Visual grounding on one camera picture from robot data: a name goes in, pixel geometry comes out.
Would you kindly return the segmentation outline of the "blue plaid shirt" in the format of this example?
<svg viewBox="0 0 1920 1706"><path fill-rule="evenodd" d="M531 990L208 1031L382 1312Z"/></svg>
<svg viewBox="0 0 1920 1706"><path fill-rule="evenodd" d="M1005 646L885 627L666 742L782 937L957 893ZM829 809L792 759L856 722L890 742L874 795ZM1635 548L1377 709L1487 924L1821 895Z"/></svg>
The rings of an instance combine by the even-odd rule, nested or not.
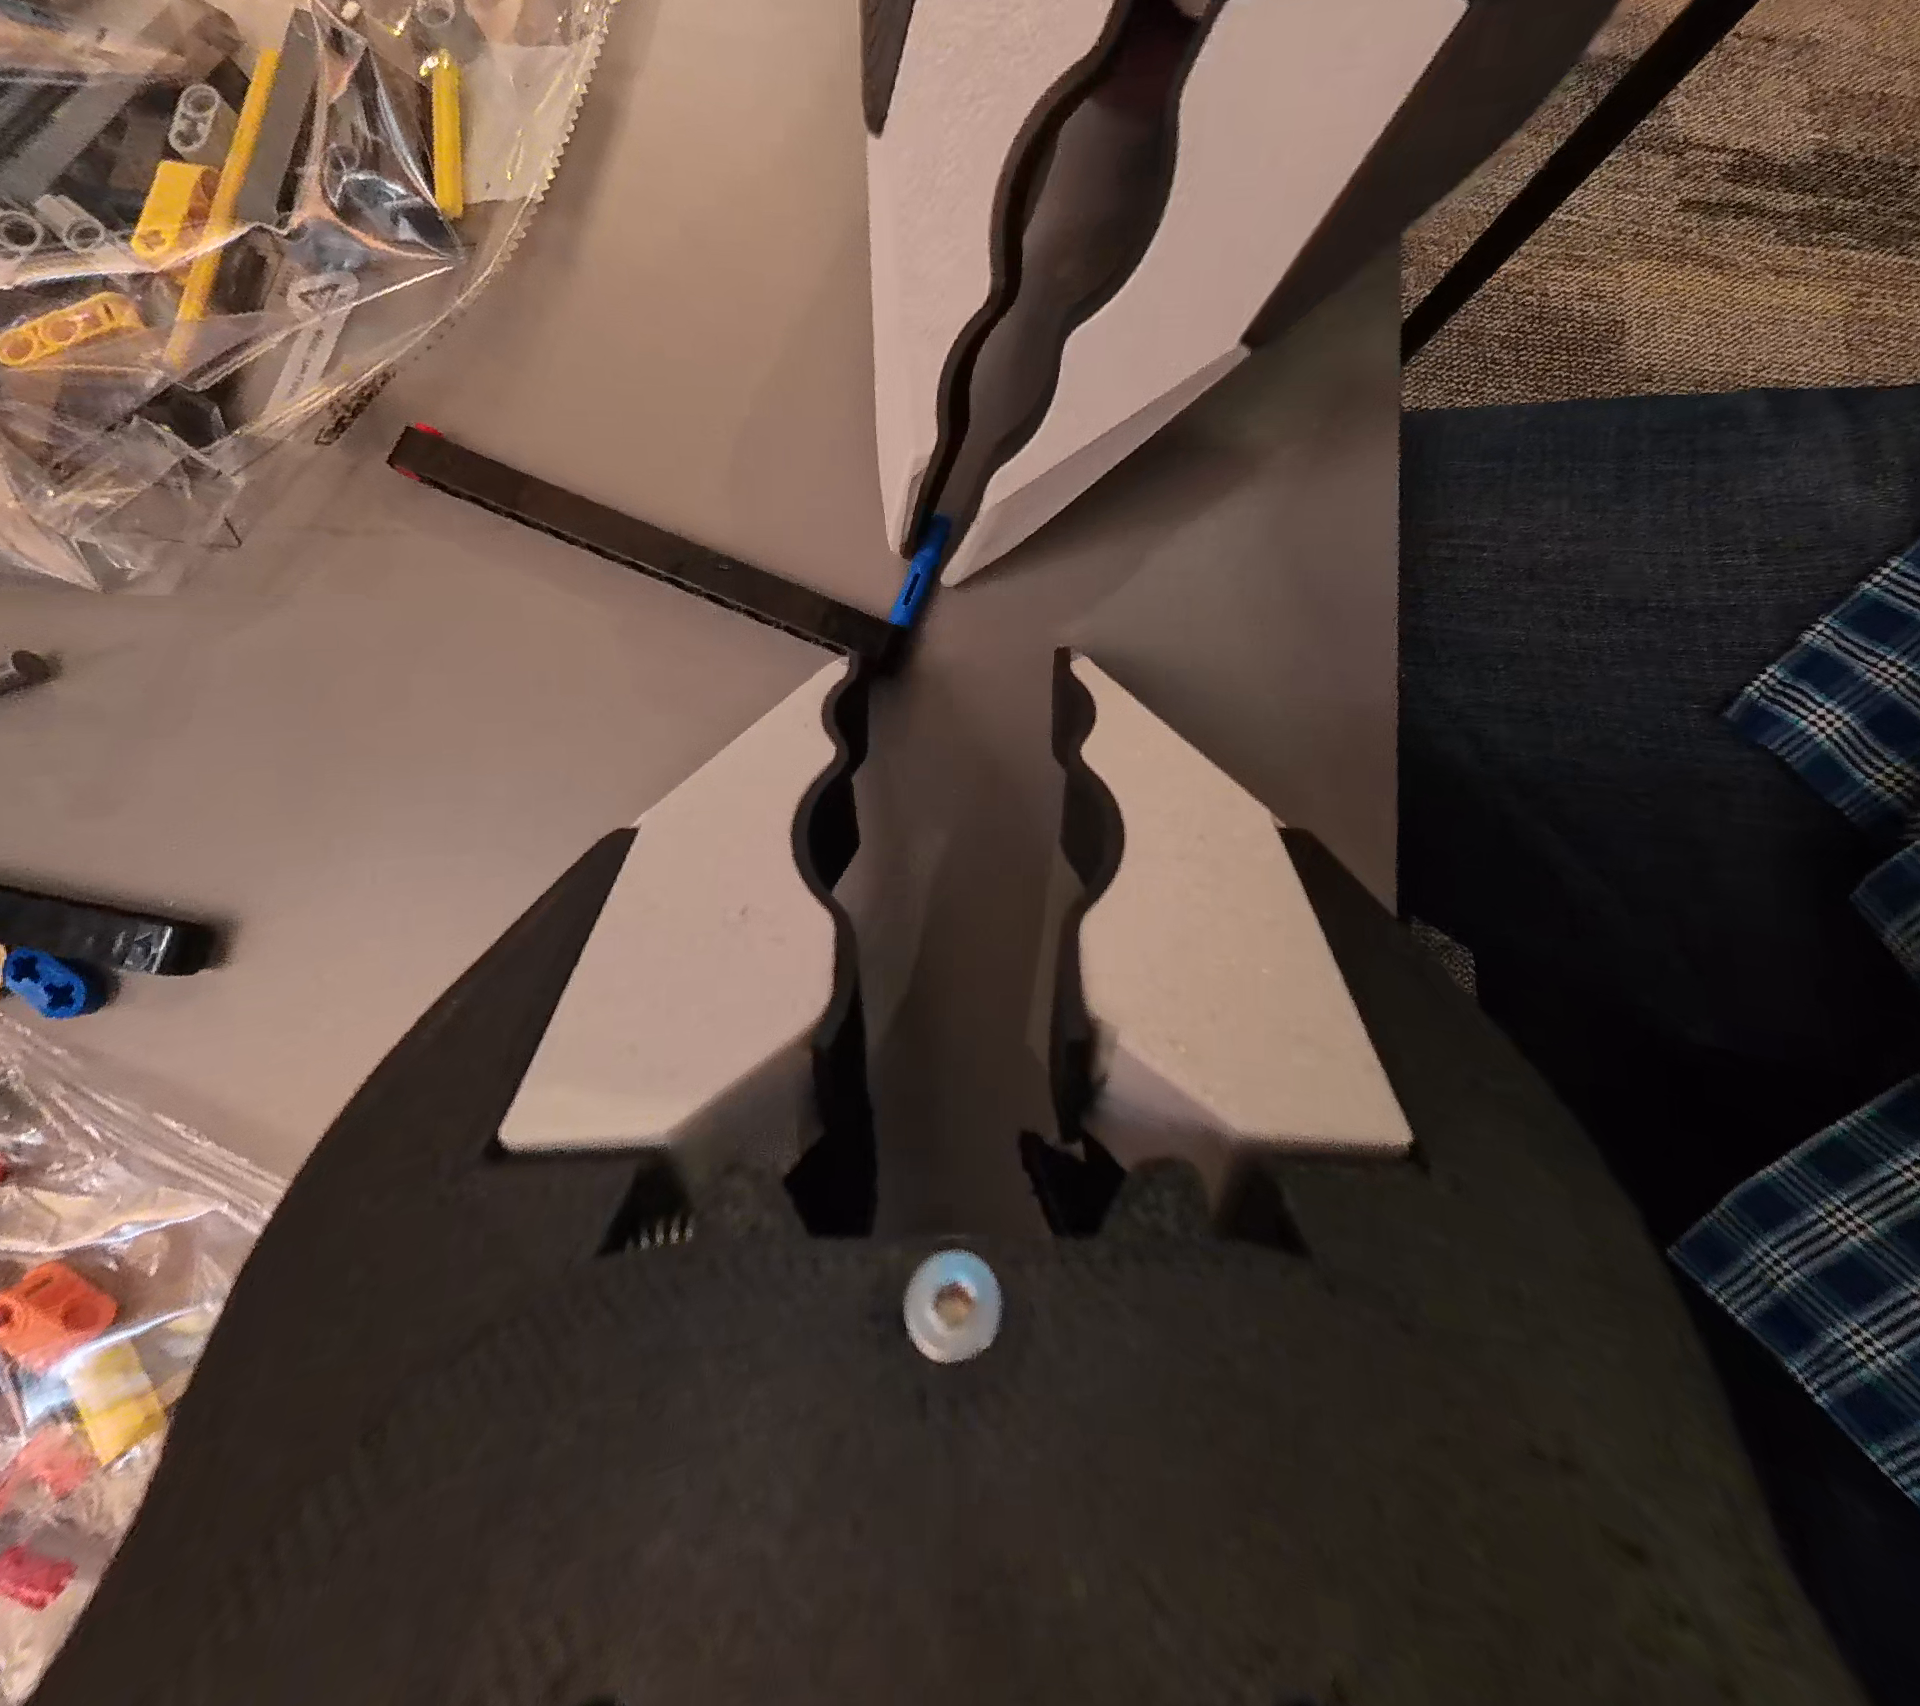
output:
<svg viewBox="0 0 1920 1706"><path fill-rule="evenodd" d="M1880 845L1849 901L1916 981L1916 548L1805 627L1726 720ZM1916 1075L1745 1177L1670 1260L1917 1502Z"/></svg>

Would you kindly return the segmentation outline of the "clear bag of coloured lego parts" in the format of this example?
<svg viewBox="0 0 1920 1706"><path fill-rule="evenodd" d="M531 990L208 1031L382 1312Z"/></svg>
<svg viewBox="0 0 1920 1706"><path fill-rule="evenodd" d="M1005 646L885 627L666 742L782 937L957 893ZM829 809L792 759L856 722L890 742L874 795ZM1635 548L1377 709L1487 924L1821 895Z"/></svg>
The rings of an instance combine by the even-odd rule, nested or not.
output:
<svg viewBox="0 0 1920 1706"><path fill-rule="evenodd" d="M21 1701L124 1542L284 1182L1 1038L1 1665Z"/></svg>

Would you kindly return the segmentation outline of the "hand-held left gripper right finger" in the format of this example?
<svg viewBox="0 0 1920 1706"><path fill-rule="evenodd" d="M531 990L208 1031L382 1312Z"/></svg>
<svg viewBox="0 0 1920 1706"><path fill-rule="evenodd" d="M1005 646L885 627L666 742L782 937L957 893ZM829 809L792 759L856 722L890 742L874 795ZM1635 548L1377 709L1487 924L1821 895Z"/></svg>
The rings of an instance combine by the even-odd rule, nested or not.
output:
<svg viewBox="0 0 1920 1706"><path fill-rule="evenodd" d="M1052 752L1061 1142L1202 1174L1407 1158L1414 1128L1272 809L1073 647L1054 657Z"/></svg>

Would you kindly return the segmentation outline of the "blue lego pin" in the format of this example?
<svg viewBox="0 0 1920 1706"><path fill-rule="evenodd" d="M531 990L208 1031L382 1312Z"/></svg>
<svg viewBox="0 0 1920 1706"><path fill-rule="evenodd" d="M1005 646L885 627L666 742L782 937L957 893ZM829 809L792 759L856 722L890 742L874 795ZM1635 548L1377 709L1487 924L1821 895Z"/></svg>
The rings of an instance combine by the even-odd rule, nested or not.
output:
<svg viewBox="0 0 1920 1706"><path fill-rule="evenodd" d="M932 596L945 565L949 534L952 519L945 513L932 513L925 519L918 543L908 556L899 590L885 614L885 623L892 630L902 634L911 631L922 618L924 603Z"/></svg>

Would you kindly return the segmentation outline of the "short black lego beam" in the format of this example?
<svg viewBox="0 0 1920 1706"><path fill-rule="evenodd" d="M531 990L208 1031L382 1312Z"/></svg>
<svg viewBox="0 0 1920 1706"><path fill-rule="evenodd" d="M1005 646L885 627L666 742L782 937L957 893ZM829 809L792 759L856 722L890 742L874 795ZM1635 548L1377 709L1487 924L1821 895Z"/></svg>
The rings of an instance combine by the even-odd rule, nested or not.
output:
<svg viewBox="0 0 1920 1706"><path fill-rule="evenodd" d="M208 969L222 956L223 936L164 910L3 884L1 943L107 974L180 978Z"/></svg>

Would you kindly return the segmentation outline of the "person's blue jeans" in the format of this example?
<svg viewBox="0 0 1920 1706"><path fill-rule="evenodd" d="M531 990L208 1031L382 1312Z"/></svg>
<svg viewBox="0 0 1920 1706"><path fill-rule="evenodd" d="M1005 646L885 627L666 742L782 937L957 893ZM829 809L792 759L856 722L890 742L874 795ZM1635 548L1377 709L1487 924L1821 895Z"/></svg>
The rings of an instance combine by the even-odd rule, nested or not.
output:
<svg viewBox="0 0 1920 1706"><path fill-rule="evenodd" d="M1406 418L1400 895L1672 1242L1916 1070L1846 821L1724 717L1916 538L1916 386Z"/></svg>

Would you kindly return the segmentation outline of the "blue lego axle connector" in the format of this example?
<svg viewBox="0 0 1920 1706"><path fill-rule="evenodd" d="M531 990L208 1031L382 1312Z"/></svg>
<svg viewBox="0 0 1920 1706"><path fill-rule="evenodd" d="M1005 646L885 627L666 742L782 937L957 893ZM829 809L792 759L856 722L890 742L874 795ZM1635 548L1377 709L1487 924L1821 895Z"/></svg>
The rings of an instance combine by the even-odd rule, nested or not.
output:
<svg viewBox="0 0 1920 1706"><path fill-rule="evenodd" d="M53 951L11 945L1 958L3 993L43 1021L72 1021L97 1013L110 987L84 963Z"/></svg>

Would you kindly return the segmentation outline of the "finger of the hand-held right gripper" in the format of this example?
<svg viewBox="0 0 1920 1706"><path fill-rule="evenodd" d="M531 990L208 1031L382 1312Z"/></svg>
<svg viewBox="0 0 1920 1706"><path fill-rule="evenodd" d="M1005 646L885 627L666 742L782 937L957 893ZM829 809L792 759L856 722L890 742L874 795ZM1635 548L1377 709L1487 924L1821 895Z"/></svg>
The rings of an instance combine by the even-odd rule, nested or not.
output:
<svg viewBox="0 0 1920 1706"><path fill-rule="evenodd" d="M1153 224L1069 319L1029 430L954 540L948 585L996 565L1249 358L1257 312L1470 4L1211 4L1168 103Z"/></svg>
<svg viewBox="0 0 1920 1706"><path fill-rule="evenodd" d="M1043 137L1125 2L860 0L876 478L897 551L924 541L970 433Z"/></svg>

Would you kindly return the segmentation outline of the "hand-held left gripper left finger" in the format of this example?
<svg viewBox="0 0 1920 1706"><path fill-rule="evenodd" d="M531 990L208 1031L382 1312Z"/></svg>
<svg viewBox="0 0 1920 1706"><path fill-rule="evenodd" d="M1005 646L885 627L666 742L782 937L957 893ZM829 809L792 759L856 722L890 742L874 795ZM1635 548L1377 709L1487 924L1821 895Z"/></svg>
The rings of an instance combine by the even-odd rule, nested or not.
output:
<svg viewBox="0 0 1920 1706"><path fill-rule="evenodd" d="M653 1149L680 1174L792 1171L822 1135L814 1036L835 929L803 878L803 800L834 768L829 660L634 825L495 1139Z"/></svg>

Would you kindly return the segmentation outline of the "long black lego beam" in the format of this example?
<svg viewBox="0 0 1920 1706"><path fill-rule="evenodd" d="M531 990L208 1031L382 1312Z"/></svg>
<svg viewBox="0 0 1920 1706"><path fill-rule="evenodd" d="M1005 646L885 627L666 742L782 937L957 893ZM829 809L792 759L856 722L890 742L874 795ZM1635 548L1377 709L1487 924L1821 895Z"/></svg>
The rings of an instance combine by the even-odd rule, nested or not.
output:
<svg viewBox="0 0 1920 1706"><path fill-rule="evenodd" d="M876 673L894 672L905 653L905 627L880 614L515 469L425 424L415 421L395 438L385 465L492 518L828 653L844 653Z"/></svg>

